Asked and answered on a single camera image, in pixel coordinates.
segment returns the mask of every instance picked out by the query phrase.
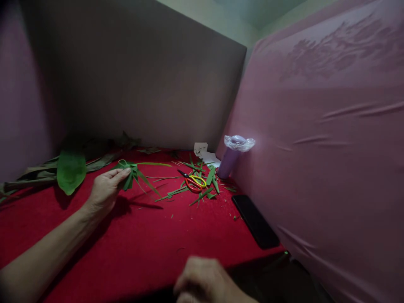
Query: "red cloth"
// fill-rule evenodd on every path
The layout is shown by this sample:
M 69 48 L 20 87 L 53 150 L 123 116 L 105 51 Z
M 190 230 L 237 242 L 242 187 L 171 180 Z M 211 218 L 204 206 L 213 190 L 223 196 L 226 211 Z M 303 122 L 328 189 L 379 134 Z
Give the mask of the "red cloth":
M 188 153 L 180 154 L 186 162 Z M 179 175 L 179 167 L 165 152 L 146 155 L 132 151 L 122 158 L 172 165 L 142 165 L 140 170 L 146 176 Z M 70 197 L 53 186 L 20 191 L 19 199 L 4 202 L 0 207 L 0 266 L 11 262 L 78 210 L 90 195 L 94 178 L 114 165 L 116 162 L 88 174 Z M 185 165 L 180 169 L 186 173 L 191 170 Z M 165 196 L 182 182 L 181 177 L 153 184 Z M 189 191 L 175 195 L 173 202 L 157 203 L 156 194 L 151 192 L 150 198 L 136 184 L 132 190 L 122 191 L 111 215 L 58 276 L 45 301 L 110 302 L 156 291 L 175 282 L 190 255 L 217 258 L 229 267 L 282 252 L 282 246 L 261 250 L 244 221 L 233 221 L 239 215 L 231 201 L 234 193 L 220 187 L 223 192 L 218 199 L 205 198 L 199 207 L 189 206 L 197 198 Z

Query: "scissors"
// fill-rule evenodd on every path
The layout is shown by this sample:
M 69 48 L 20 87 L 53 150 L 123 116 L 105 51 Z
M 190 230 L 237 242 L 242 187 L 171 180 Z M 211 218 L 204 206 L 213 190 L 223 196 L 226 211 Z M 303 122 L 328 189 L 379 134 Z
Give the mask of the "scissors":
M 180 174 L 182 174 L 185 177 L 185 184 L 191 191 L 195 193 L 200 193 L 202 189 L 206 187 L 206 182 L 201 177 L 195 175 L 187 175 L 186 173 L 180 171 L 179 169 L 177 170 L 179 171 Z

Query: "white paper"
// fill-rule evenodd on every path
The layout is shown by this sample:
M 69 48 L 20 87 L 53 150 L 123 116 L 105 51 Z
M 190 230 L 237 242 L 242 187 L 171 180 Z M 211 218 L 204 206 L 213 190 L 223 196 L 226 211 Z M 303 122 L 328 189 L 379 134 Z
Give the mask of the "white paper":
M 220 160 L 218 158 L 216 158 L 215 153 L 209 153 L 207 151 L 201 151 L 199 158 L 201 158 L 203 160 L 203 162 L 210 163 L 209 165 L 213 165 L 216 168 L 218 168 L 219 165 L 220 165 Z
M 207 151 L 207 143 L 206 142 L 195 142 L 194 144 L 194 153 L 197 157 L 201 155 L 201 152 Z

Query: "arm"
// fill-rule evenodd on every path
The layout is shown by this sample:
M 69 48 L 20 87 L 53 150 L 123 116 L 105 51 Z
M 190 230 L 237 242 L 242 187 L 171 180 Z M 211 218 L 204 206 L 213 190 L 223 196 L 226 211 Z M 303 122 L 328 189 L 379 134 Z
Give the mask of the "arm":
M 2 302 L 36 302 L 74 253 L 112 210 L 129 170 L 94 180 L 88 201 L 61 225 L 0 271 Z

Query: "black phone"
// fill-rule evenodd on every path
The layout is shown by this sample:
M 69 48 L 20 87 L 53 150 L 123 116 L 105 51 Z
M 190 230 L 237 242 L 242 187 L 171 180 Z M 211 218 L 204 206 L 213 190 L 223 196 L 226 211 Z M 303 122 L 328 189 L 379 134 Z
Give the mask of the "black phone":
M 265 221 L 251 199 L 246 195 L 233 196 L 231 199 L 258 246 L 263 250 L 278 247 L 280 244 L 278 236 Z

